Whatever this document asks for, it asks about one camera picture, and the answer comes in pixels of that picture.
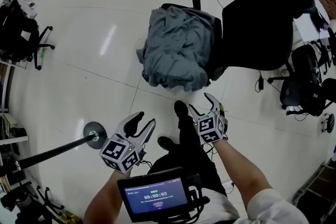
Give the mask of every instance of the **white sleeve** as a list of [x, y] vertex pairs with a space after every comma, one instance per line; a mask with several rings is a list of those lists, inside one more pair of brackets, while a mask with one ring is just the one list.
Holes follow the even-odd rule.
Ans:
[[247, 206], [248, 219], [240, 218], [235, 224], [309, 224], [303, 213], [282, 199], [273, 189], [257, 193]]

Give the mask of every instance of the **chair base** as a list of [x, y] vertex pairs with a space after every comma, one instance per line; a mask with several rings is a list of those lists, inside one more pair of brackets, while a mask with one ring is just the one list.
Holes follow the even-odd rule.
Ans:
[[[38, 37], [38, 42], [39, 42], [39, 43], [41, 42], [41, 40], [42, 40], [43, 36], [45, 35], [45, 33], [47, 32], [47, 30], [52, 31], [52, 30], [53, 30], [53, 27], [52, 27], [52, 26], [47, 26], [47, 27], [43, 30], [42, 34]], [[51, 45], [51, 44], [38, 44], [37, 47], [34, 48], [34, 51], [33, 51], [33, 53], [32, 53], [32, 54], [34, 54], [34, 64], [35, 64], [35, 68], [36, 68], [37, 70], [41, 70], [41, 69], [42, 69], [42, 66], [37, 64], [37, 52], [38, 52], [38, 49], [39, 49], [39, 48], [46, 48], [46, 47], [49, 47], [49, 48], [51, 48], [52, 50], [55, 49], [55, 46], [54, 46], [54, 45]], [[28, 60], [29, 62], [31, 62], [32, 59], [33, 59], [32, 54], [27, 58], [27, 60]]]

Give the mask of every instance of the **marker cube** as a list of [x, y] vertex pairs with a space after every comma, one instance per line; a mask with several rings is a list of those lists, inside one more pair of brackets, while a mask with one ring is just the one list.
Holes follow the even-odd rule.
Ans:
[[205, 143], [221, 140], [224, 134], [224, 123], [219, 115], [203, 118], [197, 123], [198, 135]]
[[125, 174], [139, 160], [139, 155], [134, 146], [125, 141], [116, 141], [114, 136], [107, 141], [99, 155], [107, 166]]

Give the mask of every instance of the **chair wheel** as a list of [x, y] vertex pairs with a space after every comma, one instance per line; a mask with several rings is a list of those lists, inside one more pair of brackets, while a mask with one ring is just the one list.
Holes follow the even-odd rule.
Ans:
[[334, 130], [334, 125], [335, 125], [335, 116], [334, 114], [330, 114], [327, 122], [327, 132], [331, 133], [332, 130]]

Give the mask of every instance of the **handheld device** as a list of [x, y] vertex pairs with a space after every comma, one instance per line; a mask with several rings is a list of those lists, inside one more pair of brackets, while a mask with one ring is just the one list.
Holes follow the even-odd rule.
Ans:
[[190, 175], [181, 167], [120, 179], [118, 187], [132, 222], [194, 223], [210, 201], [202, 196], [199, 174]]

